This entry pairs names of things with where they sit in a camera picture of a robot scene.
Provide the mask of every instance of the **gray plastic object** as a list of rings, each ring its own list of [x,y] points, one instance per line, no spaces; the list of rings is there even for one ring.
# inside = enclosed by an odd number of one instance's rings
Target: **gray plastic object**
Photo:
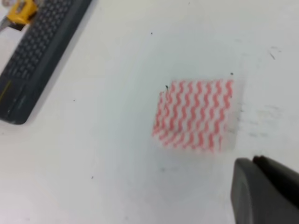
[[[235,161],[231,201],[237,224],[299,223],[299,210],[249,159]]]

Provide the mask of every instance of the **white surface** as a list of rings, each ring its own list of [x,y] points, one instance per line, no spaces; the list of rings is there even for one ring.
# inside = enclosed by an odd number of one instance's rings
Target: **white surface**
[[[94,0],[28,123],[0,123],[0,223],[233,223],[235,158],[299,171],[298,21],[294,0]],[[171,79],[231,72],[246,80],[235,148],[154,146]]]

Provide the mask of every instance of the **wavy striped pattern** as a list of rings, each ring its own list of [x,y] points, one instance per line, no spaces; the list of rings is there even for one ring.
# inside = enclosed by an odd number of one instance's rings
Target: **wavy striped pattern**
[[[221,151],[233,80],[176,81],[159,102],[152,135],[164,147]]]

